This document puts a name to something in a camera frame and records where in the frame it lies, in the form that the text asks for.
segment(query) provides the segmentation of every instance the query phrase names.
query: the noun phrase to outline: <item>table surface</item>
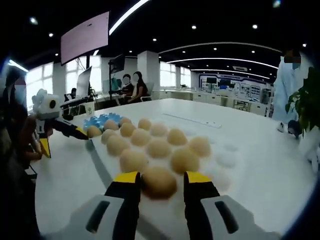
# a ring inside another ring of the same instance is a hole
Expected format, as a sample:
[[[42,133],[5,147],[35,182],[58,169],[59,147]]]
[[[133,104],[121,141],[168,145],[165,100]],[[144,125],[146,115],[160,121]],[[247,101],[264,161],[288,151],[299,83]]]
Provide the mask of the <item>table surface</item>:
[[[162,99],[95,111],[117,113],[138,122],[156,119],[162,113],[183,118],[214,121],[215,133],[232,139],[243,150],[247,169],[243,189],[236,201],[250,210],[255,223],[266,231],[286,232],[304,208],[314,189],[316,177],[302,160],[298,141],[276,130],[278,122],[233,108],[180,99]],[[83,126],[86,115],[73,124]],[[54,131],[49,139],[51,159],[43,157],[32,166],[38,173],[35,210],[40,232],[52,233],[65,227],[71,213],[106,188],[91,158],[92,149],[84,140],[65,137]]]

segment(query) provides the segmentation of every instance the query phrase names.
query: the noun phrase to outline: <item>pink screen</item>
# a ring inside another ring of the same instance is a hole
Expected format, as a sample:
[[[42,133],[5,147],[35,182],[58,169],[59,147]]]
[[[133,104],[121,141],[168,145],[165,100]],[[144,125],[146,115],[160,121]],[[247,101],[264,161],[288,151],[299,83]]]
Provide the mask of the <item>pink screen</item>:
[[[95,16],[61,37],[61,64],[108,45],[109,12]]]

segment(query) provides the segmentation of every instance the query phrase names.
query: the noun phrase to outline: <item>person in white lab coat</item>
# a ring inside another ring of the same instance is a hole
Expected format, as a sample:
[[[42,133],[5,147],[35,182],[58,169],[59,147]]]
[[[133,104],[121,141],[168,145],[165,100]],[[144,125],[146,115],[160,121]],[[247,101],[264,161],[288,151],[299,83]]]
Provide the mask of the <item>person in white lab coat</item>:
[[[312,64],[304,54],[296,50],[286,51],[281,56],[274,87],[274,110],[272,119],[287,124],[291,120],[298,120],[298,114],[292,104],[289,112],[286,112],[286,104],[289,97],[301,88],[304,79],[308,77],[308,70]]]

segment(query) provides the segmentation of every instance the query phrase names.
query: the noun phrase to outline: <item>robotic arm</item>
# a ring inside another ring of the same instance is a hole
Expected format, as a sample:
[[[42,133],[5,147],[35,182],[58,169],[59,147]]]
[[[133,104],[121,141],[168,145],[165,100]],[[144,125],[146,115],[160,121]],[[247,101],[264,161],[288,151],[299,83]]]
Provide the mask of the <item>robotic arm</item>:
[[[52,128],[62,132],[66,137],[73,136],[77,139],[89,139],[87,134],[78,126],[60,117],[60,98],[58,95],[47,94],[46,90],[40,89],[37,95],[32,97],[33,112],[37,114],[36,132],[39,135],[39,141],[43,154],[51,158],[48,135],[45,130],[47,122],[50,122]]]
[[[134,240],[139,218],[139,172],[118,175],[105,195],[78,209],[69,225],[47,239]],[[255,225],[251,212],[229,196],[220,196],[210,179],[184,173],[185,218],[191,240],[278,240]]]

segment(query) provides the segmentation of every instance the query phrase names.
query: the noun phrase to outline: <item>laboratory bench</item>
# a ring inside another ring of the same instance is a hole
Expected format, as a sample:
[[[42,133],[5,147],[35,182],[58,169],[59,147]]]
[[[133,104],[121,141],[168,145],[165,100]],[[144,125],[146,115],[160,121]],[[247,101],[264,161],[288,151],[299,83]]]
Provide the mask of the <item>laboratory bench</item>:
[[[214,104],[223,107],[238,109],[266,117],[270,106],[260,102],[250,101],[236,96],[216,95],[205,91],[192,89],[162,89],[154,91],[151,95],[153,100],[181,99],[200,103]]]

